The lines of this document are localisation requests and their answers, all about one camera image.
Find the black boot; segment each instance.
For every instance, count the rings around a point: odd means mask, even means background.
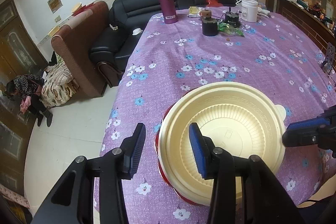
[[[46,110],[43,112],[43,115],[47,118],[47,126],[50,127],[51,122],[53,121],[53,114],[49,110]]]
[[[41,113],[37,114],[37,126],[39,127],[42,123],[43,115]]]

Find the black pants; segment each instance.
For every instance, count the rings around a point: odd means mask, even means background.
[[[47,109],[44,104],[40,101],[40,97],[34,94],[31,97],[31,105],[28,107],[28,110],[34,115],[39,114],[39,112],[45,112]]]

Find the metal screw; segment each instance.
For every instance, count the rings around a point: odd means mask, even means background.
[[[223,149],[221,149],[220,147],[215,147],[212,152],[214,152],[214,154],[219,155],[221,153],[223,153]]]
[[[260,157],[258,155],[251,155],[252,161],[260,161]]]
[[[80,163],[80,162],[82,162],[84,159],[85,159],[84,156],[78,156],[77,158],[75,158],[75,162]]]
[[[121,148],[117,147],[112,150],[113,155],[119,155],[122,152]]]

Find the purple thermos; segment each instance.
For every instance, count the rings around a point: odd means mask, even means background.
[[[159,1],[165,23],[166,24],[176,23],[177,16],[174,0],[159,0]]]

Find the black hair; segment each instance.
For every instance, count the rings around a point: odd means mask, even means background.
[[[6,85],[6,93],[7,94],[12,94],[14,93],[16,90],[16,86],[13,80],[11,80],[10,82],[7,83]]]

